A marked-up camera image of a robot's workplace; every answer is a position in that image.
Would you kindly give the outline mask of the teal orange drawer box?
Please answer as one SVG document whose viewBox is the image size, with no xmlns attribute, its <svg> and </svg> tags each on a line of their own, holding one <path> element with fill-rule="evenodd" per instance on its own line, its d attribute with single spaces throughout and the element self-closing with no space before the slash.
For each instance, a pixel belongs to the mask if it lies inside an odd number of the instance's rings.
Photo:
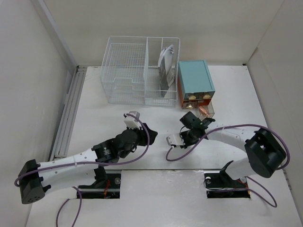
<svg viewBox="0 0 303 227">
<path fill-rule="evenodd" d="M 212 98 L 215 87 L 205 60 L 178 63 L 178 94 L 182 109 L 196 110 L 196 115 L 202 120 L 205 118 L 199 112 L 202 106 L 209 112 L 209 118 L 214 116 Z"/>
</svg>

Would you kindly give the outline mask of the grey setup guide booklet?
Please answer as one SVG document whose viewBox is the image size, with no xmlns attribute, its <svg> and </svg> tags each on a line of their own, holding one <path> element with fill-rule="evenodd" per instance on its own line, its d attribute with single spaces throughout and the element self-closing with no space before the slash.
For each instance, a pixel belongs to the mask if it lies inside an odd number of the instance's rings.
<svg viewBox="0 0 303 227">
<path fill-rule="evenodd" d="M 160 80 L 160 97 L 164 98 L 168 89 L 174 82 L 174 75 L 172 72 L 172 58 L 173 54 L 166 53 L 160 65 L 158 65 L 159 80 Z"/>
</svg>

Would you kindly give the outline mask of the orange translucent capsule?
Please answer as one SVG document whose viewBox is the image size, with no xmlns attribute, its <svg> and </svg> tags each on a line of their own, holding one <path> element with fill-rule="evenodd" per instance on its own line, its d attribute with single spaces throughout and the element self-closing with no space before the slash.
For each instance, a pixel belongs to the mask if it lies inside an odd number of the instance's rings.
<svg viewBox="0 0 303 227">
<path fill-rule="evenodd" d="M 204 116 L 204 117 L 210 117 L 209 112 L 204 109 L 202 106 L 199 107 L 199 112 Z"/>
</svg>

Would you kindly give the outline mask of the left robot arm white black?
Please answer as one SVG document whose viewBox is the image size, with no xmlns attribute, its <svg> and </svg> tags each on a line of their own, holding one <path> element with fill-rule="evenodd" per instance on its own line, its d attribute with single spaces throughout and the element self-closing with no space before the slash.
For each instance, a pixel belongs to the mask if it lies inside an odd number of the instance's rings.
<svg viewBox="0 0 303 227">
<path fill-rule="evenodd" d="M 35 159 L 27 161 L 15 182 L 22 204 L 34 203 L 54 191 L 73 186 L 102 187 L 107 180 L 105 166 L 117 165 L 119 159 L 135 152 L 138 146 L 148 148 L 157 135 L 144 123 L 74 156 L 42 163 Z"/>
</svg>

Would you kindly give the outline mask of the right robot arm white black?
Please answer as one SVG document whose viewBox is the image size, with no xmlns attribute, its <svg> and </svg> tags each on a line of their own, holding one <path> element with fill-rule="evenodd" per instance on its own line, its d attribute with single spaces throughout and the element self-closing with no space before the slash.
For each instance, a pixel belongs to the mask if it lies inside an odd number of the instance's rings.
<svg viewBox="0 0 303 227">
<path fill-rule="evenodd" d="M 236 147 L 246 154 L 245 158 L 229 161 L 220 169 L 218 177 L 226 187 L 234 187 L 237 180 L 250 175 L 270 178 L 288 157 L 278 136 L 261 126 L 256 131 L 250 131 L 246 125 L 226 126 L 213 118 L 200 120 L 192 112 L 186 113 L 180 122 L 187 129 L 180 134 L 181 148 L 207 139 Z"/>
</svg>

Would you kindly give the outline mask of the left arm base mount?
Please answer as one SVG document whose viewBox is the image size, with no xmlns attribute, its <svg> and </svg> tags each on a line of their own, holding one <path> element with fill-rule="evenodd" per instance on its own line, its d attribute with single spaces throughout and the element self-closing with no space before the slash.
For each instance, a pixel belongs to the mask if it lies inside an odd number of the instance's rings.
<svg viewBox="0 0 303 227">
<path fill-rule="evenodd" d="M 83 199 L 119 199 L 121 170 L 105 170 L 98 167 L 92 171 L 93 181 L 78 186 Z"/>
</svg>

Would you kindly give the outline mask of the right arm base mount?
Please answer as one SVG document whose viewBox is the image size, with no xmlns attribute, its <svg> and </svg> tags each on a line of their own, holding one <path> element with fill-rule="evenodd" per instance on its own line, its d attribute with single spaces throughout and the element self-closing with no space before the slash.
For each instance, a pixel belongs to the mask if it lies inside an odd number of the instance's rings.
<svg viewBox="0 0 303 227">
<path fill-rule="evenodd" d="M 233 180 L 226 174 L 228 162 L 222 169 L 204 172 L 204 187 L 208 199 L 245 198 L 250 199 L 247 183 L 239 179 Z"/>
</svg>

